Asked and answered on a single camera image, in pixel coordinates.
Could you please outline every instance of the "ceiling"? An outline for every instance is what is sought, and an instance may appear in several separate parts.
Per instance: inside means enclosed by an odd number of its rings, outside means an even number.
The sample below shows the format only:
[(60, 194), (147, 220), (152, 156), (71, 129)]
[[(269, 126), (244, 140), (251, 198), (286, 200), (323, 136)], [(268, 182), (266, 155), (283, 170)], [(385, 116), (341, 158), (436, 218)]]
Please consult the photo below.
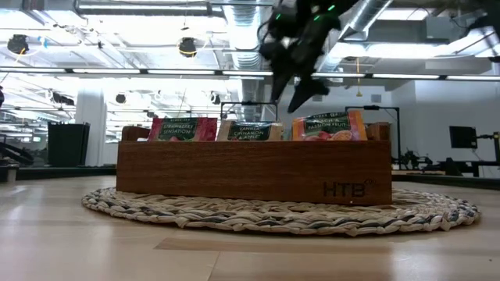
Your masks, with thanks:
[[(228, 11), (231, 11), (233, 7), (228, 3), (241, 2), (239, 0), (210, 1), (213, 3), (210, 6), (211, 11), (207, 11), (206, 2), (200, 5), (195, 5), (195, 3), (188, 3), (188, 5), (185, 1), (168, 1), (169, 15), (165, 10), (157, 7), (154, 10), (142, 9), (140, 5), (148, 4), (148, 1), (144, 0), (136, 3), (132, 11), (115, 9), (118, 5), (125, 6), (130, 2), (113, 0), (80, 1), (80, 7), (101, 5), (99, 9), (78, 9), (77, 7), (75, 10), (71, 5), (61, 7), (47, 5), (40, 8), (42, 11), (22, 9), (22, 6), (16, 6), (19, 2), (20, 0), (8, 0), (7, 4), (0, 4), (0, 17), (2, 18), (0, 20), (0, 66), (234, 69), (236, 67), (235, 56), (255, 55), (255, 50), (252, 49), (257, 47), (256, 37), (253, 34), (258, 25), (239, 27), (237, 24), (232, 24), (228, 16)], [(67, 2), (72, 1), (58, 1), (57, 3), (67, 4)], [(258, 20), (259, 23), (266, 20), (274, 2), (277, 1), (260, 1), (258, 8), (249, 6), (249, 9), (256, 10), (251, 20)], [(368, 41), (338, 42), (332, 45), (335, 47), (332, 49), (334, 52), (330, 52), (325, 58), (335, 57), (338, 60), (335, 71), (344, 72), (483, 73), (490, 67), (485, 57), (492, 55), (490, 46), (498, 45), (498, 39), (496, 35), (490, 36), (490, 44), (488, 44), (484, 39), (486, 37), (484, 33), (469, 34), (469, 36), (456, 35), (456, 38), (451, 40), (444, 38), (451, 36), (449, 34), (463, 34), (465, 31), (459, 26), (474, 19), (469, 11), (463, 10), (460, 11), (463, 14), (457, 13), (454, 5), (447, 5), (447, 3), (453, 4), (454, 2), (394, 0), (370, 28)], [(105, 8), (103, 8), (104, 5), (115, 5), (112, 7), (114, 12), (104, 14), (105, 12), (102, 11)], [(437, 15), (431, 15), (445, 5), (447, 9), (443, 9)], [(450, 20), (450, 15), (459, 16)], [(349, 12), (343, 17), (349, 20)], [(437, 26), (445, 26), (449, 30), (438, 33)], [(419, 28), (418, 30), (427, 32), (427, 39), (443, 36), (443, 39), (447, 39), (448, 42), (439, 44), (418, 42), (417, 40), (421, 38), (409, 38), (406, 28)], [(28, 36), (30, 50), (25, 55), (13, 54), (8, 50), (7, 43), (14, 34)], [(183, 37), (195, 39), (198, 48), (195, 57), (186, 58), (179, 53), (178, 45)], [(329, 41), (336, 41), (338, 32), (332, 31), (330, 37)], [(377, 37), (388, 39), (377, 41)], [(411, 43), (403, 44), (398, 41), (401, 37), (405, 37), (405, 40)], [(420, 57), (412, 57), (415, 54), (420, 54)], [(325, 58), (318, 61), (319, 66), (326, 60)], [(252, 65), (251, 69), (268, 69), (268, 65), (260, 62)], [(83, 79), (78, 76), (0, 73), (0, 81), (5, 92), (4, 107), (57, 109), (60, 105), (51, 101), (50, 93), (56, 92), (77, 102), (80, 85), (94, 83), (93, 79), (107, 79), (106, 97), (110, 111), (108, 129), (109, 135), (114, 137), (120, 137), (119, 132), (123, 125), (143, 124), (146, 126), (151, 122), (145, 113), (125, 112), (127, 110), (149, 109), (157, 111), (159, 116), (218, 116), (220, 107), (210, 101), (212, 93), (219, 94), (222, 101), (241, 101), (245, 97), (240, 80), (179, 80), (127, 76)], [(341, 80), (338, 83), (348, 86), (355, 81)], [(363, 83), (384, 83), (387, 86), (390, 82), (363, 81)], [(125, 94), (127, 102), (117, 103), (117, 94)], [(75, 108), (73, 106), (65, 106), (65, 108), (66, 111), (4, 111), (4, 119), (10, 120), (4, 123), (18, 123), (19, 118), (29, 123), (37, 119), (70, 121), (74, 117)]]

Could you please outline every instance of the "ceiling duct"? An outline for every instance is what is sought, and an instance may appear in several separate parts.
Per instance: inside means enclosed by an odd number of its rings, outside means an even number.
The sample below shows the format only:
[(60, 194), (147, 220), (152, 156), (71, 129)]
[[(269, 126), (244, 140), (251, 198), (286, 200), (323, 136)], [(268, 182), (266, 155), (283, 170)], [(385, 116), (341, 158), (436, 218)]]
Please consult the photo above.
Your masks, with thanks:
[[(368, 37), (368, 29), (377, 20), (377, 17), (392, 3), (392, 0), (362, 0), (359, 1), (354, 7), (351, 19), (345, 24), (343, 31), (341, 32), (339, 38), (344, 39), (347, 37), (358, 37), (359, 40), (364, 40)], [(330, 51), (327, 52), (327, 57), (324, 63), (320, 67), (321, 72), (333, 72), (338, 64), (341, 62), (341, 58), (335, 57), (335, 45), (336, 40), (329, 42), (330, 46), (333, 46)]]
[[(259, 39), (257, 29), (261, 24), (260, 9), (255, 6), (224, 6), (229, 23), (230, 46), (233, 49), (257, 49)], [(232, 54), (234, 68), (239, 70), (257, 70), (261, 58), (258, 52), (238, 52)], [(241, 80), (241, 101), (263, 101), (263, 82), (261, 80)], [(260, 108), (242, 107), (245, 120), (260, 120)]]

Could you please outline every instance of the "ceiling light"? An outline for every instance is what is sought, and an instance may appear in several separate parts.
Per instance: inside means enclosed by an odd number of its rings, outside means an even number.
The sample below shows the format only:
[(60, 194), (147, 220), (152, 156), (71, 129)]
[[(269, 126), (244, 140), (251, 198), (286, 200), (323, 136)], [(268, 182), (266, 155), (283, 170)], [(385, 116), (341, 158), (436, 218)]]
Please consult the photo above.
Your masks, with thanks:
[(148, 70), (149, 74), (171, 74), (171, 75), (213, 75), (213, 70), (170, 70), (170, 69), (153, 69)]
[(139, 74), (139, 69), (73, 69), (75, 73)]
[(374, 74), (373, 78), (388, 78), (388, 79), (413, 79), (413, 80), (434, 80), (439, 78), (439, 75), (421, 75), (421, 74)]
[(64, 69), (36, 67), (0, 67), (0, 72), (7, 73), (64, 73)]
[(446, 80), (464, 80), (464, 81), (500, 81), (500, 76), (467, 76), (467, 75), (450, 75)]
[(311, 77), (322, 78), (363, 78), (365, 74), (362, 73), (314, 73)]
[(440, 48), (430, 44), (372, 44), (366, 56), (385, 59), (428, 59), (440, 55)]
[(33, 134), (31, 133), (1, 133), (2, 135), (5, 135), (7, 137), (32, 137)]
[(235, 75), (235, 76), (272, 76), (273, 72), (271, 71), (240, 71), (240, 70), (231, 70), (231, 71), (223, 71), (223, 75)]
[(178, 10), (206, 10), (205, 6), (188, 6), (188, 5), (79, 5), (78, 9), (150, 9), (150, 10), (163, 10), (163, 9), (178, 9)]

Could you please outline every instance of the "red tea packet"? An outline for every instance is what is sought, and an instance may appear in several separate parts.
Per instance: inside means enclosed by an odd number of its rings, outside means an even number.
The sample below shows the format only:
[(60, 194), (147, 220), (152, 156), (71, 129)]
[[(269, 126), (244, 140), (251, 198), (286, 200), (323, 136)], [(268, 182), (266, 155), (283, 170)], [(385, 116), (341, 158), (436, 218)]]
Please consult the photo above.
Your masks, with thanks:
[(214, 141), (217, 118), (154, 118), (148, 141)]

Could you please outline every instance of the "round woven mat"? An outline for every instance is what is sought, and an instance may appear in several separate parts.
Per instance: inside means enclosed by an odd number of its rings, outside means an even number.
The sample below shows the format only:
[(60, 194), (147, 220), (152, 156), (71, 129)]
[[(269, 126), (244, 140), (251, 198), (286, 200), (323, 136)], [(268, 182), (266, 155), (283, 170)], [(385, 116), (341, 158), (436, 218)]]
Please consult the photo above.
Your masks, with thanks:
[(449, 230), (469, 225), (480, 217), (477, 207), (466, 200), (399, 189), (393, 190), (393, 205), (371, 207), (132, 194), (115, 188), (91, 192), (82, 203), (111, 216), (142, 222), (175, 222), (181, 228), (306, 235)]

